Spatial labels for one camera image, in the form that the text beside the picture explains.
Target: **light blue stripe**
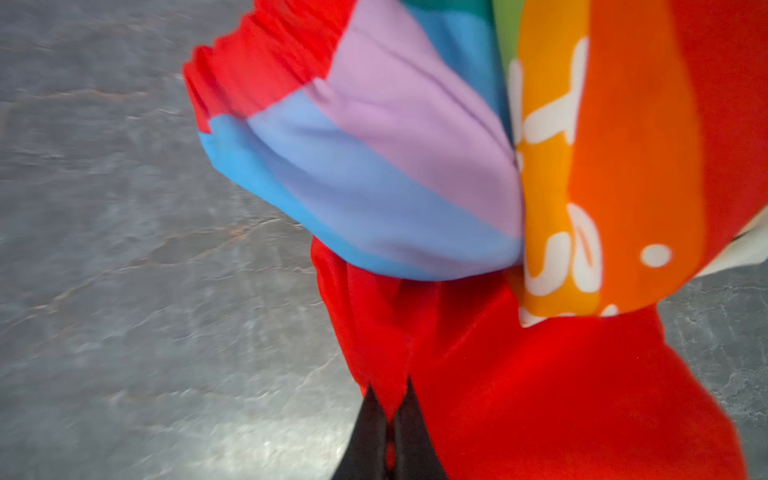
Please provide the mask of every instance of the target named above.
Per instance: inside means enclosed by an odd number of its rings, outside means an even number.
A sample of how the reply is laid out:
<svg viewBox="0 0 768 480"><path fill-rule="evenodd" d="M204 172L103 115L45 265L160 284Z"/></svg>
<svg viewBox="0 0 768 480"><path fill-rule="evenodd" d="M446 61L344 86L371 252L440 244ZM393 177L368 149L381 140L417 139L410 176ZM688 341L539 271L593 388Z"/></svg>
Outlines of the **light blue stripe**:
<svg viewBox="0 0 768 480"><path fill-rule="evenodd" d="M295 92L246 126L210 121L214 166L302 223L344 260L375 273L450 280L519 260L507 237L406 177Z"/></svg>
<svg viewBox="0 0 768 480"><path fill-rule="evenodd" d="M461 11L429 11L407 5L442 60L485 99L511 131L501 53L494 26Z"/></svg>

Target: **gray stone surface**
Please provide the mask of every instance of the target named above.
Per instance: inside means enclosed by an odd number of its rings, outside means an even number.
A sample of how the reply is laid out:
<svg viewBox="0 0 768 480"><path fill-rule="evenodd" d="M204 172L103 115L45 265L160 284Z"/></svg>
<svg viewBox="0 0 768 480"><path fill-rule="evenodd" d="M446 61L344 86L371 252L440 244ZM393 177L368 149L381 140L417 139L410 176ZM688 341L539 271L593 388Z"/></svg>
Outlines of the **gray stone surface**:
<svg viewBox="0 0 768 480"><path fill-rule="evenodd" d="M0 479L327 478L360 401L309 236L208 164L178 72L247 0L5 0ZM768 478L768 268L662 303Z"/></svg>

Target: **red stripe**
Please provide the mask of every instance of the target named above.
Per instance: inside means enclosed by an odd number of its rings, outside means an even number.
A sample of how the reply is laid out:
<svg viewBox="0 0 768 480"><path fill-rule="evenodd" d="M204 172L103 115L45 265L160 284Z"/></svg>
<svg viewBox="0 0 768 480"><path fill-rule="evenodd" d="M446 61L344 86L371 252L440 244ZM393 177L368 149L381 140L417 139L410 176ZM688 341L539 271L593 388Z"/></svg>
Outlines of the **red stripe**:
<svg viewBox="0 0 768 480"><path fill-rule="evenodd" d="M768 203L768 4L670 3L702 119L703 266Z"/></svg>
<svg viewBox="0 0 768 480"><path fill-rule="evenodd" d="M257 0L232 33L184 66L200 131L218 114L248 118L325 78L356 0Z"/></svg>

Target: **purple stripe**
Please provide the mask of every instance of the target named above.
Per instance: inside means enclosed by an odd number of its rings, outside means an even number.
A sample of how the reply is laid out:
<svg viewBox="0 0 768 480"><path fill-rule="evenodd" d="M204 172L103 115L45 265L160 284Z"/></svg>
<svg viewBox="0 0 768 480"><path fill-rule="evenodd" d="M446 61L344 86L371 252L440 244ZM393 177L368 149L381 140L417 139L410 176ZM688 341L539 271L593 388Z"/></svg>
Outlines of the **purple stripe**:
<svg viewBox="0 0 768 480"><path fill-rule="evenodd" d="M398 0L360 0L307 94L339 128L495 229L522 236L520 175L501 121Z"/></svg>

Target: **red cloth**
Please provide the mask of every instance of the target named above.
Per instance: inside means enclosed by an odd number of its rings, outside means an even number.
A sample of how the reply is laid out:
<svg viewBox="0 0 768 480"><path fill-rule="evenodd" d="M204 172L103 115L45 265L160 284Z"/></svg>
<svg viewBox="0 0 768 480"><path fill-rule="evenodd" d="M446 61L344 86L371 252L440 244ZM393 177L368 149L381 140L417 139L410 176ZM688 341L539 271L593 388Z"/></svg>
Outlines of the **red cloth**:
<svg viewBox="0 0 768 480"><path fill-rule="evenodd" d="M393 279L317 240L312 257L353 377L390 418L412 377L452 480L746 478L733 426L654 307L522 329L500 273Z"/></svg>

